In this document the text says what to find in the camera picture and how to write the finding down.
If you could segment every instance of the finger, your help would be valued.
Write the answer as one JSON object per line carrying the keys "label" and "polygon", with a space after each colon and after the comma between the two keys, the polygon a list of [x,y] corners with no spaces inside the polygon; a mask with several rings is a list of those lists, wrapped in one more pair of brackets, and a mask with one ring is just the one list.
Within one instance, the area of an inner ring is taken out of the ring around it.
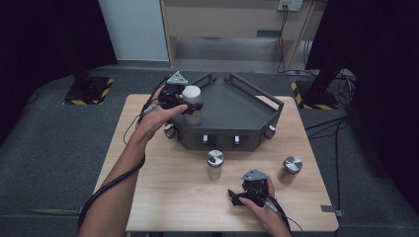
{"label": "finger", "polygon": [[163,89],[163,86],[159,87],[156,92],[153,95],[153,99],[152,101],[156,100],[158,98],[158,96],[160,95],[161,90]]}
{"label": "finger", "polygon": [[272,197],[275,197],[275,187],[272,183],[271,177],[268,178],[268,192]]}
{"label": "finger", "polygon": [[247,208],[249,208],[250,210],[253,211],[253,213],[257,214],[258,211],[260,211],[260,206],[257,205],[255,202],[253,202],[252,200],[245,198],[245,197],[239,197],[238,198]]}
{"label": "finger", "polygon": [[187,105],[180,105],[177,107],[174,107],[169,110],[165,110],[165,120],[168,120],[174,116],[180,115],[182,112],[184,112],[188,108]]}

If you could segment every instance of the silver cylinder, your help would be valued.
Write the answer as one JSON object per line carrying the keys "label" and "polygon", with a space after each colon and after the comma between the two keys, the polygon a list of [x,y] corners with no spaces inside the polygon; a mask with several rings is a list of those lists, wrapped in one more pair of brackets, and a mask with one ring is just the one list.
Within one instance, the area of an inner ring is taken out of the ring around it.
{"label": "silver cylinder", "polygon": [[222,164],[224,163],[224,155],[219,150],[212,150],[209,152],[207,159],[208,175],[212,180],[217,180],[221,177]]}
{"label": "silver cylinder", "polygon": [[[201,89],[197,86],[187,86],[182,92],[183,100],[191,104],[196,104],[201,101]],[[193,114],[184,114],[186,125],[199,125],[203,122],[203,113],[201,111],[194,111]]]}
{"label": "silver cylinder", "polygon": [[301,171],[302,161],[298,156],[289,156],[283,162],[281,168],[279,180],[285,185],[289,185],[293,182],[295,176]]}

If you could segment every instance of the wall outlet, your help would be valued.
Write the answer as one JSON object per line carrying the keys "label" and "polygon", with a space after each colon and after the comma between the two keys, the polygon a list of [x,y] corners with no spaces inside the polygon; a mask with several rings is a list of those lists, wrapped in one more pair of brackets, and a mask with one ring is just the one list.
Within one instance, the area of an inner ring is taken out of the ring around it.
{"label": "wall outlet", "polygon": [[285,11],[287,7],[290,12],[297,12],[301,8],[303,0],[280,0],[278,4],[279,11]]}

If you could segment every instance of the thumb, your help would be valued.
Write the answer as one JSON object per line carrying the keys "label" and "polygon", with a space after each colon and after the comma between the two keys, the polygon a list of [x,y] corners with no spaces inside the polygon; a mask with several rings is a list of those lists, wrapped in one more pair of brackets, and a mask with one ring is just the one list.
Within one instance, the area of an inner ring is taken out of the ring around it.
{"label": "thumb", "polygon": [[168,113],[167,116],[169,118],[171,118],[171,117],[174,117],[174,116],[177,116],[177,115],[181,114],[183,111],[185,111],[187,109],[188,109],[187,105],[180,105],[180,106],[174,107],[170,110],[166,110],[166,112]]}
{"label": "thumb", "polygon": [[254,213],[257,213],[257,210],[260,208],[259,205],[257,205],[252,200],[245,198],[245,197],[239,197],[238,198],[247,208],[252,210]]}

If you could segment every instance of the black curtain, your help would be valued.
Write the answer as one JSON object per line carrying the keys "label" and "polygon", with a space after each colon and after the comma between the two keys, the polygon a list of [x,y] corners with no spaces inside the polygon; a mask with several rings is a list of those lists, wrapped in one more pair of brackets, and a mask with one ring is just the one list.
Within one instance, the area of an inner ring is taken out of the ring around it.
{"label": "black curtain", "polygon": [[[97,0],[47,0],[86,69],[117,59]],[[0,3],[0,144],[41,85],[73,74],[49,15],[34,0]]]}
{"label": "black curtain", "polygon": [[[419,213],[418,10],[412,0],[328,1],[306,67],[322,69],[328,56],[344,53],[337,56],[341,68],[357,80],[348,113],[366,158],[379,162],[373,165],[383,168]],[[354,28],[343,27],[348,19]],[[330,50],[345,31],[349,37],[338,42],[343,49]]]}

